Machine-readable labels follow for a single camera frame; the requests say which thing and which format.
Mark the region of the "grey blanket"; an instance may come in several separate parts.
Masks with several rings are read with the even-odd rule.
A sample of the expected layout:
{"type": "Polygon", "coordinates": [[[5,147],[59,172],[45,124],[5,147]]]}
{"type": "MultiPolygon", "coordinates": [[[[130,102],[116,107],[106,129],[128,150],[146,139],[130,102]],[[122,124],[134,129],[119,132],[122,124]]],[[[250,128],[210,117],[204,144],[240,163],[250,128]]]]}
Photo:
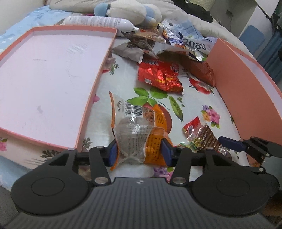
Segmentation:
{"type": "MultiPolygon", "coordinates": [[[[78,13],[93,13],[94,8],[99,3],[103,1],[47,1],[50,9],[52,10],[63,10],[69,12],[78,12],[78,13]]],[[[157,6],[162,14],[163,18],[166,18],[168,15],[178,14],[180,17],[190,20],[190,22],[199,30],[199,32],[204,37],[215,37],[226,40],[231,43],[233,46],[237,47],[248,56],[253,58],[254,56],[250,53],[244,43],[239,40],[235,35],[229,32],[226,28],[219,25],[216,22],[206,22],[199,17],[187,14],[183,9],[176,6],[172,1],[139,1],[142,4],[153,4],[157,6]]]]}

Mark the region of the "pink box lid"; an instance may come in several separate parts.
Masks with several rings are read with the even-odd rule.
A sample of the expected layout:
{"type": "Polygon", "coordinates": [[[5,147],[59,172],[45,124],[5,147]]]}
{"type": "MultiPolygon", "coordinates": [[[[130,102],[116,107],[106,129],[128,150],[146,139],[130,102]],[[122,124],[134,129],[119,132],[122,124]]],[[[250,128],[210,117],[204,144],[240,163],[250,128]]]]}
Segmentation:
{"type": "Polygon", "coordinates": [[[82,146],[116,29],[36,27],[1,54],[1,131],[62,151],[82,146]]]}

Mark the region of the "brown grey snack packet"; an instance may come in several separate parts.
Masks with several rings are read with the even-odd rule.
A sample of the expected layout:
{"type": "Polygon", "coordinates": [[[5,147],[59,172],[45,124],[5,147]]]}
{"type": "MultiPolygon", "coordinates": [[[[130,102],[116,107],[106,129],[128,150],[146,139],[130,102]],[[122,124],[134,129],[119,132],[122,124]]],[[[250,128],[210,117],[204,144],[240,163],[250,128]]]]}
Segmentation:
{"type": "Polygon", "coordinates": [[[158,43],[166,44],[164,38],[154,32],[120,32],[129,40],[127,43],[120,44],[113,48],[113,52],[121,57],[130,59],[140,64],[144,55],[158,59],[153,51],[158,43]]]}

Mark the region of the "red foil snack packet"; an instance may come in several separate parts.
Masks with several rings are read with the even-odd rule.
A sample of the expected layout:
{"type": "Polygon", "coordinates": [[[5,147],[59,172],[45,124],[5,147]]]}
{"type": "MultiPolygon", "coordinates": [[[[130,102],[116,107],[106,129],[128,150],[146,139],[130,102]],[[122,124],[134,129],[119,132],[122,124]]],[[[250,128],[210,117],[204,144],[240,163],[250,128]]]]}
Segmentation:
{"type": "Polygon", "coordinates": [[[182,93],[179,65],[166,61],[146,59],[139,64],[138,80],[165,92],[182,93]]]}

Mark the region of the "blue chair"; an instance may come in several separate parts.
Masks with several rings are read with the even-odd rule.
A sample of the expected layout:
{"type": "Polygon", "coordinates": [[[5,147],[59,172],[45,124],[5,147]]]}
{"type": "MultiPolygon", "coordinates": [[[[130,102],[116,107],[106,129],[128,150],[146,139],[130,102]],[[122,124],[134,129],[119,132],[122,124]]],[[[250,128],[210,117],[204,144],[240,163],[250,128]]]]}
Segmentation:
{"type": "Polygon", "coordinates": [[[240,35],[239,40],[244,43],[251,54],[254,54],[264,43],[265,36],[256,27],[250,25],[240,35]]]}

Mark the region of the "black clothing pile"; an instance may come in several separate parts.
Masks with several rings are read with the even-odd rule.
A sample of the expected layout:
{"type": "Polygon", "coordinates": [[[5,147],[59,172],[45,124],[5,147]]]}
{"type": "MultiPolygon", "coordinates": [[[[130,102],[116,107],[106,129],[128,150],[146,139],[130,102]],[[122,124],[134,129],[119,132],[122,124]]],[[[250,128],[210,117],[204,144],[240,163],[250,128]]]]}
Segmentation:
{"type": "Polygon", "coordinates": [[[182,10],[184,10],[187,14],[196,16],[206,22],[212,22],[213,17],[211,16],[209,11],[206,11],[202,6],[197,4],[193,4],[190,2],[186,2],[185,0],[172,0],[172,2],[182,10]]]}

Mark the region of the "dark red snack pouch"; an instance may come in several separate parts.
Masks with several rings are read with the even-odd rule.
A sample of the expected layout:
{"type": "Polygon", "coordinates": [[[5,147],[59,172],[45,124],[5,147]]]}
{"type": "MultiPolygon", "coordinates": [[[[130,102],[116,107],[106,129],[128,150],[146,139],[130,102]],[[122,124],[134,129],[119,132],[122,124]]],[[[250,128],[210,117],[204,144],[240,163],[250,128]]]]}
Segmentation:
{"type": "Polygon", "coordinates": [[[214,71],[207,62],[200,62],[192,60],[186,56],[181,57],[180,63],[184,69],[190,72],[193,76],[208,84],[211,87],[215,87],[216,80],[214,71]]]}

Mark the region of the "white blue plush toy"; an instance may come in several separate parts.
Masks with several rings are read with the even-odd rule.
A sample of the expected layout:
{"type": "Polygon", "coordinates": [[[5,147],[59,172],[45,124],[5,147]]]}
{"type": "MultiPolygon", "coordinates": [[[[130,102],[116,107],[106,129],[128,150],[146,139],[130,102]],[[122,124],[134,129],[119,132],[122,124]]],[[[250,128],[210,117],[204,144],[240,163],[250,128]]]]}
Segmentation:
{"type": "Polygon", "coordinates": [[[102,2],[95,6],[94,15],[126,19],[141,26],[154,27],[162,21],[162,13],[157,6],[138,1],[102,2]]]}

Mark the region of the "deep pink cardboard box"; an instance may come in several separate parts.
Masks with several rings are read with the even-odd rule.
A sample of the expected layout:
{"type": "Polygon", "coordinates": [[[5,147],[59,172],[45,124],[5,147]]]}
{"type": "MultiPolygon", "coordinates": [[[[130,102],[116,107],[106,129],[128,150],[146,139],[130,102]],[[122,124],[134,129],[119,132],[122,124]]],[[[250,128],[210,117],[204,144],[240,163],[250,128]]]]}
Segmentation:
{"type": "Polygon", "coordinates": [[[262,66],[222,39],[207,63],[240,137],[281,144],[281,91],[262,66]]]}

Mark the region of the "chocolate wafer stick packet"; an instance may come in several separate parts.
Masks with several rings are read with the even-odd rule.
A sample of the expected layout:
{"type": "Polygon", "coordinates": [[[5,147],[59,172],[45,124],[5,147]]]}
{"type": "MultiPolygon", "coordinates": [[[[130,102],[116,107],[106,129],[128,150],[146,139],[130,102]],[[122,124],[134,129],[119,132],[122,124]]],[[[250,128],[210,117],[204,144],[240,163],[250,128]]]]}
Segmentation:
{"type": "Polygon", "coordinates": [[[182,130],[186,139],[178,146],[190,148],[193,152],[212,148],[223,156],[232,158],[230,151],[221,145],[207,124],[201,124],[199,117],[188,122],[182,130]]]}

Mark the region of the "orange clear snack packet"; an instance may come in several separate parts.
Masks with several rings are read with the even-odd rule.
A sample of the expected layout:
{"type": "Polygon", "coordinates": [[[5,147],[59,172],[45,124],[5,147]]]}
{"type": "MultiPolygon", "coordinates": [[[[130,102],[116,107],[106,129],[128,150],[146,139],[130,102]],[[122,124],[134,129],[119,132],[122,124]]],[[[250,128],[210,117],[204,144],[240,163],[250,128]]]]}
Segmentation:
{"type": "Polygon", "coordinates": [[[165,114],[158,104],[145,107],[141,99],[126,101],[109,92],[112,107],[111,128],[117,142],[119,164],[149,164],[166,166],[161,153],[161,140],[168,135],[165,114]]]}

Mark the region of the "white lotion bottle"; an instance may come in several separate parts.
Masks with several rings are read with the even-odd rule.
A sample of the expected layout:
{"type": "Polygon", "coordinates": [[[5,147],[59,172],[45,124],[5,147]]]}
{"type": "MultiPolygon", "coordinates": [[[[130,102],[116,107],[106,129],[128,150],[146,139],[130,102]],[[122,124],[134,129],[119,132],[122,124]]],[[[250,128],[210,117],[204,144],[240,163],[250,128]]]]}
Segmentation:
{"type": "Polygon", "coordinates": [[[117,35],[121,37],[123,37],[124,33],[139,31],[129,20],[102,16],[68,16],[63,20],[63,24],[115,28],[117,29],[117,35]]]}

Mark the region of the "light blue numbered plastic bag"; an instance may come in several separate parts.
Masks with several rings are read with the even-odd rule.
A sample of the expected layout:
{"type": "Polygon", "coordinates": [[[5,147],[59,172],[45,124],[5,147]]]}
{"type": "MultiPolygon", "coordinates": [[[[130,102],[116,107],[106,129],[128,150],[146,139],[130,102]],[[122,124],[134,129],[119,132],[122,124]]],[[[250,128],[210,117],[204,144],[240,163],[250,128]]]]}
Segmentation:
{"type": "Polygon", "coordinates": [[[189,20],[166,18],[158,29],[169,45],[186,49],[187,56],[199,62],[207,59],[217,41],[214,37],[204,37],[189,20]]]}

